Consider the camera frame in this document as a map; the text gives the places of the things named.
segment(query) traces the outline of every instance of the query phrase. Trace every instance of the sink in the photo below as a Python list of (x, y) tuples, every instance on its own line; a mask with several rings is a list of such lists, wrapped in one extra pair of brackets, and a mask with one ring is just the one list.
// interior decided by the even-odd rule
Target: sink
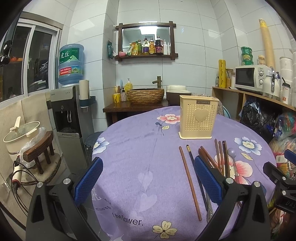
[(163, 100), (164, 89), (131, 89), (127, 91), (128, 100), (135, 104), (158, 103)]

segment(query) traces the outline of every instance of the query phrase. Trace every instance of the window frame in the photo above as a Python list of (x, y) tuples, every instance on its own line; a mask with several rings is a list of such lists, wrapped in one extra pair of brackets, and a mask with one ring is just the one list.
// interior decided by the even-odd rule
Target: window frame
[[(22, 63), (22, 76), (21, 76), (21, 86), (22, 86), (22, 92), (23, 94), (19, 96), (12, 97), (10, 99), (4, 100), (0, 102), (0, 108), (4, 108), (14, 102), (17, 102), (19, 100), (22, 100), (28, 96), (34, 95), (34, 94), (39, 94), (39, 93), (45, 93), (48, 91), (51, 91), (55, 89), (56, 87), (56, 54), (59, 50), (59, 36), (60, 36), (60, 28), (51, 26), (49, 24), (37, 22), (34, 20), (30, 19), (24, 19), (20, 18), (18, 20), (17, 26), (23, 26), (23, 27), (28, 27), (31, 28), (30, 33), (28, 35), (25, 48), (24, 48), (24, 55), (23, 55), (23, 63)], [(33, 38), (34, 31), (40, 31), (44, 33), (48, 33), (52, 35), (52, 40), (50, 43), (50, 50), (49, 50), (49, 66), (48, 66), (48, 88), (39, 90), (39, 91), (34, 91), (31, 93), (28, 93), (28, 82), (27, 82), (27, 74), (28, 74), (28, 63), (29, 63), (29, 52), (30, 52), (30, 47), (31, 47), (31, 42)]]

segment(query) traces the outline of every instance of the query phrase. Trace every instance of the microwave oven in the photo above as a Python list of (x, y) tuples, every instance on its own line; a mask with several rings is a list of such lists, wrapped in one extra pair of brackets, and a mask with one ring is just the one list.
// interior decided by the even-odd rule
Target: microwave oven
[(235, 68), (235, 87), (262, 92), (265, 76), (271, 75), (271, 68), (264, 64), (244, 65)]

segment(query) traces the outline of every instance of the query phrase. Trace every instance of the purple tablecloth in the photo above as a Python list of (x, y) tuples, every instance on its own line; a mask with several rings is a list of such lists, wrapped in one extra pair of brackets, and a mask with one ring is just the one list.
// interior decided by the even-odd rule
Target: purple tablecloth
[[(240, 183), (260, 181), (271, 200), (275, 185), (263, 174), (265, 162), (276, 164), (268, 144), (244, 125), (217, 115), (212, 139), (179, 137), (180, 107), (165, 107), (121, 120), (98, 138), (93, 158), (103, 160), (103, 172), (92, 190), (93, 205), (102, 229), (111, 240), (195, 240), (206, 226), (206, 210), (186, 149), (193, 156), (202, 145), (215, 157), (214, 139), (226, 140), (236, 151)], [(179, 152), (182, 146), (198, 199), (198, 221), (192, 193)], [(231, 175), (233, 162), (230, 159)], [(222, 235), (227, 235), (238, 214)]]

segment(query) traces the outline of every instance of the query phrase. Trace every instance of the wooden mirror frame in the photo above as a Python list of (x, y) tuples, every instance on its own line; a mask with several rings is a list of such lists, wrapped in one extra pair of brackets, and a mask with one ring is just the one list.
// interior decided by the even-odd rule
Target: wooden mirror frame
[(149, 55), (131, 55), (119, 57), (118, 53), (115, 57), (119, 62), (123, 59), (130, 58), (170, 58), (171, 60), (175, 60), (178, 57), (178, 54), (175, 53), (175, 37), (174, 37), (174, 28), (176, 24), (172, 21), (168, 23), (131, 23), (131, 24), (122, 24), (120, 23), (116, 26), (116, 30), (118, 30), (118, 52), (122, 51), (122, 37), (123, 37), (123, 29), (127, 28), (138, 28), (143, 26), (157, 26), (157, 27), (169, 27), (170, 28), (170, 55), (157, 55), (157, 54), (149, 54)]

